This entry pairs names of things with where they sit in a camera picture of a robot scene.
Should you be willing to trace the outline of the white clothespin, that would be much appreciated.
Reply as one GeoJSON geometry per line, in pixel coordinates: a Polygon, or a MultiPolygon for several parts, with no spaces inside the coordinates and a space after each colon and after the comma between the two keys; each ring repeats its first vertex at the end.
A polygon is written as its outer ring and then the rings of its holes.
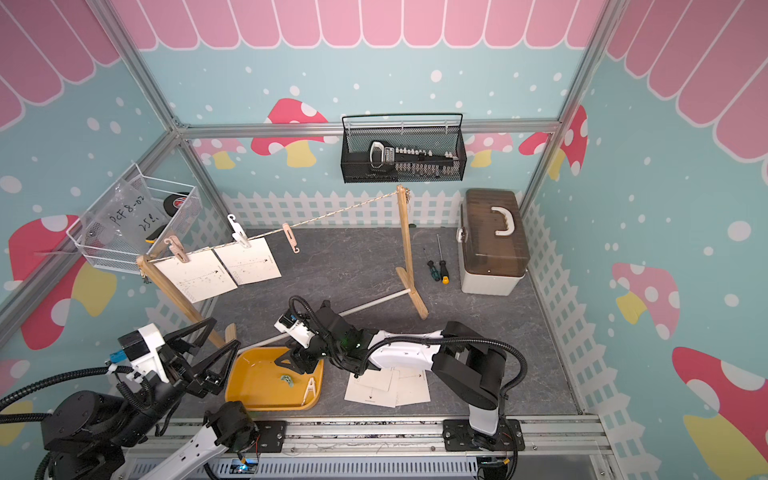
{"type": "Polygon", "coordinates": [[[232,238],[234,241],[241,245],[243,248],[250,248],[251,244],[248,235],[237,221],[236,216],[234,214],[228,214],[227,220],[233,230],[232,238]]]}
{"type": "Polygon", "coordinates": [[[302,406],[308,405],[309,403],[311,403],[312,401],[314,401],[317,398],[317,395],[318,395],[317,383],[316,383],[316,380],[313,377],[311,377],[307,381],[307,385],[305,387],[305,391],[304,391],[304,395],[303,395],[303,399],[302,399],[301,405],[302,406]]]}

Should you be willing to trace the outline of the postcard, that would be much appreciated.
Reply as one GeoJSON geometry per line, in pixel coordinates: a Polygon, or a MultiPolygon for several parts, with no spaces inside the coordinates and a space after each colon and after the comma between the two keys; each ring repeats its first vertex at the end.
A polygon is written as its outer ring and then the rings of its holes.
{"type": "Polygon", "coordinates": [[[349,377],[344,399],[346,401],[394,408],[397,404],[399,374],[392,369],[368,370],[364,375],[349,377]]]}
{"type": "Polygon", "coordinates": [[[391,388],[395,394],[396,407],[431,401],[426,373],[423,370],[394,369],[391,388]]]}
{"type": "Polygon", "coordinates": [[[213,249],[238,286],[281,277],[279,267],[264,238],[250,241],[249,247],[235,242],[213,249]]]}
{"type": "Polygon", "coordinates": [[[237,284],[212,249],[187,254],[188,262],[166,258],[155,267],[192,303],[233,291],[237,284]]]}

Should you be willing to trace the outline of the pink clothespin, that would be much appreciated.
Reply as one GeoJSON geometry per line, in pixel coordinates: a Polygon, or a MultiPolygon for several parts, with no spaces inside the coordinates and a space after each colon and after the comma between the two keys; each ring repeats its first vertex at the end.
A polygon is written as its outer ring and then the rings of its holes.
{"type": "Polygon", "coordinates": [[[282,231],[291,247],[291,250],[294,254],[300,253],[300,248],[298,246],[297,239],[295,237],[295,234],[293,232],[292,227],[288,223],[282,224],[282,231]]]}
{"type": "Polygon", "coordinates": [[[178,260],[181,263],[188,263],[189,257],[186,253],[186,250],[184,249],[184,246],[182,242],[178,239],[176,235],[169,235],[164,240],[163,243],[168,247],[169,251],[173,255],[173,257],[178,260]]]}

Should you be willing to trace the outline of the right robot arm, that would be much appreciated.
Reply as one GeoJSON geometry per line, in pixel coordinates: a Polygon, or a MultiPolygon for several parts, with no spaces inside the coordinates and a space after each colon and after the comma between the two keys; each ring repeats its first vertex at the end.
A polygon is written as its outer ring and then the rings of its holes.
{"type": "Polygon", "coordinates": [[[468,405],[469,439],[480,450],[502,445],[508,393],[528,372],[518,349],[457,321],[426,334],[358,329],[329,301],[314,310],[304,298],[292,296],[275,328],[293,340],[275,364],[298,374],[314,372],[322,360],[356,377],[392,368],[432,372],[468,405]]]}

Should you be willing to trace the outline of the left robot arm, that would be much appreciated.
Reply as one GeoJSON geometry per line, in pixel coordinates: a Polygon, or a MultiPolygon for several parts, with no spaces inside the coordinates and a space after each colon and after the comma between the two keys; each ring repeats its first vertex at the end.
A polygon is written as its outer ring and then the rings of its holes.
{"type": "Polygon", "coordinates": [[[165,433],[186,395],[204,398],[225,386],[240,343],[233,339],[194,363],[214,332],[215,319],[162,334],[148,324],[120,337],[120,349],[103,367],[79,369],[39,380],[1,399],[7,408],[47,387],[85,377],[113,375],[117,394],[90,390],[71,394],[51,413],[3,413],[4,424],[37,422],[46,455],[37,479],[110,479],[125,452],[165,433]]]}

